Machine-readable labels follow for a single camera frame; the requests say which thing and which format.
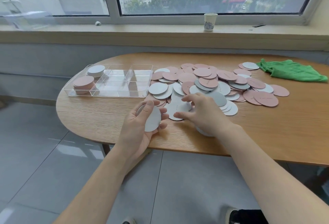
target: gray wall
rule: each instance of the gray wall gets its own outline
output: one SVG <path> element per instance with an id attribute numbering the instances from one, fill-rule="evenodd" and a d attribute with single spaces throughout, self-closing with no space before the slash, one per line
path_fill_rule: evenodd
<path id="1" fill-rule="evenodd" d="M 273 54 L 328 64 L 328 52 L 55 44 L 0 44 L 0 95 L 53 99 L 68 79 L 88 64 L 135 52 Z M 33 75 L 63 76 L 66 78 Z"/>

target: paper cup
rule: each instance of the paper cup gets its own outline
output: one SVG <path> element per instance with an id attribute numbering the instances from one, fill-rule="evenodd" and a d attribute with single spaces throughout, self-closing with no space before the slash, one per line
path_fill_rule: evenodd
<path id="1" fill-rule="evenodd" d="M 214 30 L 217 15 L 217 13 L 205 13 L 205 32 L 212 32 Z"/>

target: wooden table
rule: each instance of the wooden table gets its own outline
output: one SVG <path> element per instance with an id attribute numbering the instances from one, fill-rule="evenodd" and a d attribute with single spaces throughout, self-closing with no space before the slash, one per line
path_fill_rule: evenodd
<path id="1" fill-rule="evenodd" d="M 153 64 L 153 69 L 180 67 L 183 63 L 204 63 L 233 71 L 243 62 L 282 61 L 272 55 L 221 55 L 188 53 L 134 53 L 100 61 L 100 64 Z M 293 58 L 329 75 L 329 66 Z M 329 86 L 272 78 L 262 70 L 253 77 L 268 84 L 282 85 L 288 97 L 278 97 L 275 108 L 236 103 L 239 112 L 229 117 L 241 125 L 250 137 L 273 159 L 304 164 L 329 165 Z M 114 144 L 120 134 L 126 113 L 141 99 L 68 97 L 62 90 L 56 110 L 62 123 L 75 134 L 99 143 Z M 214 138 L 201 135 L 188 121 L 166 120 L 168 127 L 155 135 L 149 148 L 229 155 Z"/>

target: plastic tray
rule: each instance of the plastic tray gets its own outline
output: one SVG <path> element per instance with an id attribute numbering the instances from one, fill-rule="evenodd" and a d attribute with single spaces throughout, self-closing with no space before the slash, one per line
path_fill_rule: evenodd
<path id="1" fill-rule="evenodd" d="M 86 94 L 77 94 L 73 82 L 85 76 L 88 69 L 96 64 L 88 65 L 64 86 L 70 97 L 126 97 L 144 98 L 148 94 L 151 83 L 153 65 L 102 64 L 104 74 L 94 80 L 95 86 Z"/>

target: green cloth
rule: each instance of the green cloth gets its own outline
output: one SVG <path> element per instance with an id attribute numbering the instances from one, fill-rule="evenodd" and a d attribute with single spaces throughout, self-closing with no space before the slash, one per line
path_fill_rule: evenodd
<path id="1" fill-rule="evenodd" d="M 271 73 L 272 77 L 280 77 L 303 82 L 327 82 L 328 77 L 323 76 L 310 65 L 302 65 L 290 59 L 285 61 L 269 61 L 263 58 L 257 65 L 264 71 Z"/>

